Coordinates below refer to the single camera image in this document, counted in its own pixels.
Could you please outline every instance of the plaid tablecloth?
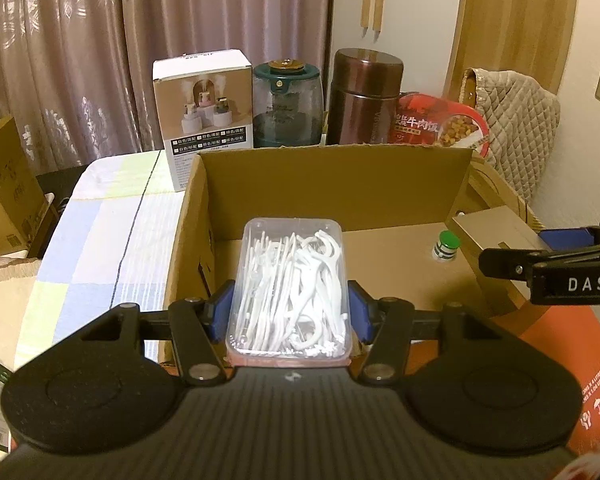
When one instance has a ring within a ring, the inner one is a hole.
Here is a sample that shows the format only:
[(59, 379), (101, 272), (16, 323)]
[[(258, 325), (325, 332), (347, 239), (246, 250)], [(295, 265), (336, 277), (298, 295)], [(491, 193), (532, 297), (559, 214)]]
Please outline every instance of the plaid tablecloth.
[[(22, 366), (123, 301), (160, 310), (184, 192), (164, 151), (103, 158), (81, 176), (33, 286), (16, 348)], [(157, 359), (157, 342), (146, 355)]]

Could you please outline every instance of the ribbed black surface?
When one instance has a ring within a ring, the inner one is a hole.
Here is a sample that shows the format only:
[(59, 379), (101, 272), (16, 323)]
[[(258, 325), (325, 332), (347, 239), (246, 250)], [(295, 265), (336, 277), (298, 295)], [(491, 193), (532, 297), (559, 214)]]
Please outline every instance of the ribbed black surface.
[(0, 480), (546, 480), (571, 459), (564, 449), (464, 452), (426, 433), (397, 394), (344, 368), (243, 368), (223, 386), (190, 390), (132, 446), (81, 457), (23, 446), (0, 464)]

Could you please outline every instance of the black object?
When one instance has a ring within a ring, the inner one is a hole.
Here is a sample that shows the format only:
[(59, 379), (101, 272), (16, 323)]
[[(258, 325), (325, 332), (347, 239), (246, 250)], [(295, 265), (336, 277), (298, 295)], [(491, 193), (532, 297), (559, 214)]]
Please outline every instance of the black object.
[[(226, 380), (208, 334), (223, 335), (210, 320), (231, 283), (167, 313), (115, 307), (4, 387), (19, 446), (0, 480), (546, 480), (573, 459), (580, 387), (559, 364), (465, 307), (418, 312), (350, 288), (384, 317), (358, 378), (238, 368)], [(404, 376), (416, 336), (440, 357)], [(141, 356), (155, 338), (173, 340), (179, 379)]]
[(593, 240), (589, 247), (565, 251), (485, 249), (478, 266), (490, 278), (526, 281), (533, 304), (600, 304), (600, 225), (584, 229)]

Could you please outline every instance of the beige quilted chair cover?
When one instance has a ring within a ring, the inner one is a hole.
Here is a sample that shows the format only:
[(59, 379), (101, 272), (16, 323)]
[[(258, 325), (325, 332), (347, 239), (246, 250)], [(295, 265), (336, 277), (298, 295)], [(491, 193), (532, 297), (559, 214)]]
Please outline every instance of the beige quilted chair cover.
[(560, 103), (532, 77), (513, 70), (489, 72), (469, 69), (462, 82), (464, 101), (467, 76), (475, 73), (475, 109), (489, 127), (486, 160), (524, 199), (529, 200), (540, 181), (554, 146), (560, 122)]

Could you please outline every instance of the black circular disc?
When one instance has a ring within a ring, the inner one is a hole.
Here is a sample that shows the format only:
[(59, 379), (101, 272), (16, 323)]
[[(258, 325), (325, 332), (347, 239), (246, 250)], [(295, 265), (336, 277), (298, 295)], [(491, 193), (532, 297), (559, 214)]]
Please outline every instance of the black circular disc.
[(408, 378), (425, 427), (475, 452), (518, 455), (563, 445), (580, 415), (580, 385), (531, 347), (459, 345)]
[(178, 381), (158, 364), (111, 343), (38, 358), (6, 383), (2, 411), (16, 440), (59, 454), (131, 444), (173, 413)]

